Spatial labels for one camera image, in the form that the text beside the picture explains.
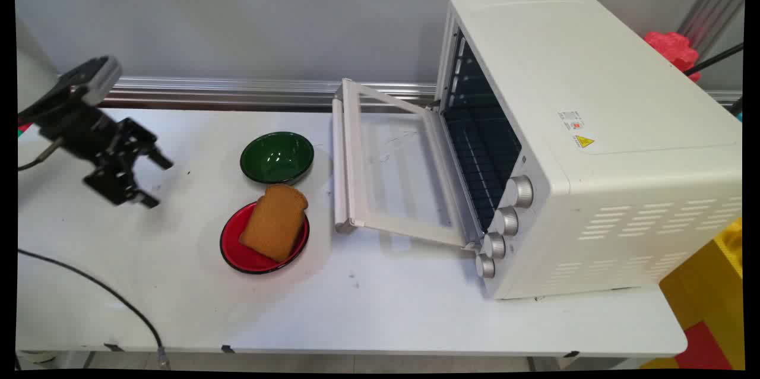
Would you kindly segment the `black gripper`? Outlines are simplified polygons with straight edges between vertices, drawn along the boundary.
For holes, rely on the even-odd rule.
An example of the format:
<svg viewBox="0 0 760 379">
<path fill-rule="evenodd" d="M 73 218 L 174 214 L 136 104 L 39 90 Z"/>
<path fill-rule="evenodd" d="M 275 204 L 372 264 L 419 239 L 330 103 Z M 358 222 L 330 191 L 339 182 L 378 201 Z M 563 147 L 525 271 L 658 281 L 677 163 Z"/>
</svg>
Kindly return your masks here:
<svg viewBox="0 0 760 379">
<path fill-rule="evenodd" d="M 147 209 L 160 200 L 139 187 L 134 166 L 139 156 L 146 156 L 163 170 L 174 163 L 160 151 L 157 136 L 133 119 L 116 123 L 99 108 L 83 101 L 84 92 L 50 91 L 21 111 L 22 124 L 40 127 L 40 135 L 86 162 L 98 163 L 112 143 L 112 154 L 83 182 L 112 205 L 139 204 Z"/>
</svg>

